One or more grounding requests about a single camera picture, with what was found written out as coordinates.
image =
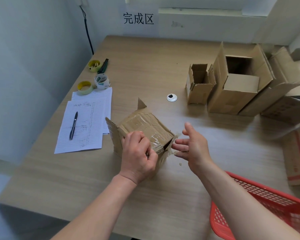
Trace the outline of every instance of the red plastic basket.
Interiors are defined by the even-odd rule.
[[[300,199],[234,173],[227,173],[265,208],[300,233]],[[211,205],[210,224],[219,237],[235,240],[225,218],[214,202]]]

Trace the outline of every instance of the printed sign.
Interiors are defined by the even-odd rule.
[[[152,5],[126,4],[120,6],[119,14],[123,25],[123,34],[158,37],[158,10],[158,7]]]

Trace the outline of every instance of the pen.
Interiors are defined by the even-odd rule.
[[[72,129],[71,129],[71,132],[70,132],[69,140],[72,140],[73,134],[75,133],[77,117],[78,117],[78,112],[76,112],[76,114],[74,116],[74,121],[73,121]]]

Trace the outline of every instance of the wooden table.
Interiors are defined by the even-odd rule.
[[[289,128],[280,122],[208,114],[186,103],[189,64],[213,63],[220,43],[107,36],[93,59],[109,59],[113,87],[111,119],[117,123],[137,109],[138,97],[172,132],[189,121],[209,143],[224,170],[291,193],[278,138]],[[252,45],[225,44],[227,54],[247,55]],[[23,164],[0,195],[0,203],[65,220],[75,218],[120,170],[110,135],[102,149],[54,154],[67,101],[77,84],[93,81],[84,68],[42,131]],[[178,96],[167,101],[169,93]],[[210,232],[211,199],[186,161],[168,157],[155,178],[143,182],[126,202],[115,233],[147,239],[205,239]]]

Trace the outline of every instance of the flattened cardboard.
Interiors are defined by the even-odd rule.
[[[236,115],[256,96],[259,77],[252,70],[252,60],[247,56],[226,56],[221,43],[213,64],[216,88],[208,98],[208,112]]]
[[[270,66],[266,67],[266,64],[268,66],[268,63],[264,63],[264,77],[268,77],[268,79],[272,77],[272,80],[240,111],[239,115],[254,117],[291,89],[300,86],[300,70],[285,47],[272,54],[269,59]]]
[[[300,69],[300,61],[295,62]],[[300,123],[300,86],[289,91],[284,97],[263,111],[261,115],[292,125]]]
[[[128,133],[142,131],[150,140],[152,149],[158,154],[156,172],[171,153],[173,141],[177,138],[165,125],[162,124],[147,108],[141,99],[138,99],[138,109],[116,125],[105,118],[113,142],[113,150],[122,156],[121,140]]]
[[[281,138],[288,184],[300,185],[300,127]]]
[[[193,64],[189,67],[185,85],[188,104],[206,104],[208,96],[216,85],[212,65],[207,72],[208,64]]]

